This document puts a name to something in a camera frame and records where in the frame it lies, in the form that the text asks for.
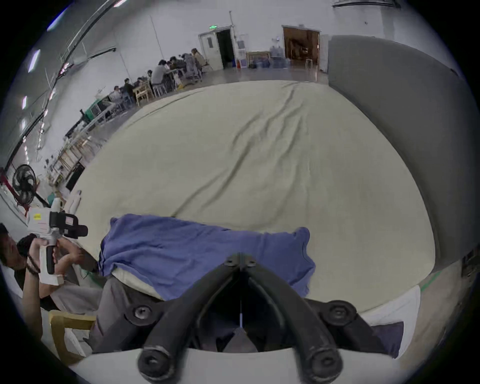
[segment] blue cloth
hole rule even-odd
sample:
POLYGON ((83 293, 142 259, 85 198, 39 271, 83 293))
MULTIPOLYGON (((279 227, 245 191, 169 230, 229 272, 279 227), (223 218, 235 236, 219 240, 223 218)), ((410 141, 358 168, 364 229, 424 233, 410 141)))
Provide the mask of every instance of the blue cloth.
POLYGON ((110 220, 102 241, 103 276, 116 267, 153 286, 164 299, 182 295, 235 253, 252 255, 305 297, 315 263, 307 255, 310 233, 233 231, 172 217, 125 215, 110 220))

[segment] mattress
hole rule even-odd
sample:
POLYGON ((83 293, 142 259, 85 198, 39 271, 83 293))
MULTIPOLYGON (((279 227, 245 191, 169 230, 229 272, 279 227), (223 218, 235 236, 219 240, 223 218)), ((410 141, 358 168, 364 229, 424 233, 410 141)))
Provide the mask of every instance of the mattress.
POLYGON ((406 165, 324 84, 221 84, 158 100, 124 123, 76 190, 76 214, 89 228, 79 242, 96 256, 110 218, 127 213, 260 232, 307 227, 316 263, 308 297, 346 300, 359 311, 402 295, 435 262, 406 165))

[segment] open door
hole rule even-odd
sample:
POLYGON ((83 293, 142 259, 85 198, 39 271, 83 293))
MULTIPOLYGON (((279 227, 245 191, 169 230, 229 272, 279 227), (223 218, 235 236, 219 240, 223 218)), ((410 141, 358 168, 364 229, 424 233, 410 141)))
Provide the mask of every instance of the open door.
POLYGON ((215 32, 208 32, 199 35, 200 42, 204 51, 204 58, 212 67, 213 71, 223 69, 222 55, 215 32))
POLYGON ((293 66, 305 66, 307 59, 319 64, 320 32, 303 27, 283 26, 285 57, 293 66))

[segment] green tape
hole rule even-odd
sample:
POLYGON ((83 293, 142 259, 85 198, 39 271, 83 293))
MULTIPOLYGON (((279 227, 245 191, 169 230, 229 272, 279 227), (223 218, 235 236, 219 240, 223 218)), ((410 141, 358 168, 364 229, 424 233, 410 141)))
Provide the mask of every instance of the green tape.
POLYGON ((435 281, 435 279, 438 277, 438 275, 439 275, 441 272, 442 272, 442 271, 438 271, 436 274, 434 274, 434 275, 432 276, 432 278, 431 278, 429 281, 427 281, 425 284, 423 284, 423 285, 420 287, 420 292, 423 292, 424 290, 426 290, 427 287, 428 287, 431 283, 433 283, 433 282, 435 281))

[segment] bolt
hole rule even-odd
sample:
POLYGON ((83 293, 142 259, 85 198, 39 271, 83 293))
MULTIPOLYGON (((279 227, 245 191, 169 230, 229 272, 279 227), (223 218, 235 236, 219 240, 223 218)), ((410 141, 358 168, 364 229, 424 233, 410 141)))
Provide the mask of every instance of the bolt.
POLYGON ((168 356, 157 350, 144 351, 138 362, 140 372, 148 377, 159 378, 168 374, 170 360, 168 356))
POLYGON ((336 306, 332 308, 332 316, 336 319, 343 319, 347 316, 347 309, 345 307, 336 306))
POLYGON ((342 370, 342 360, 333 350, 325 350, 312 357, 312 372, 317 377, 331 378, 342 370))
POLYGON ((133 314, 137 319, 145 320, 146 318, 148 318, 148 316, 150 316, 151 312, 152 310, 149 307, 147 307, 146 305, 141 305, 135 308, 133 314))

